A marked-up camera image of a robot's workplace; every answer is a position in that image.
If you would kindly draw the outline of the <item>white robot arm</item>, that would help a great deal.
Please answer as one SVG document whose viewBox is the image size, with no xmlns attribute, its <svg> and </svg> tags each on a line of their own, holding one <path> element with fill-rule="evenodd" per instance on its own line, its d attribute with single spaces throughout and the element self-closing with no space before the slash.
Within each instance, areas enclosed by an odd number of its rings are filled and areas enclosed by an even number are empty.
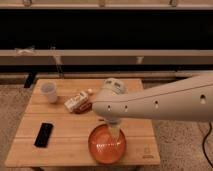
<svg viewBox="0 0 213 171">
<path fill-rule="evenodd" d="M 138 92 L 120 79 L 104 81 L 92 110 L 109 125 L 121 118 L 213 122 L 213 74 L 202 74 Z"/>
</svg>

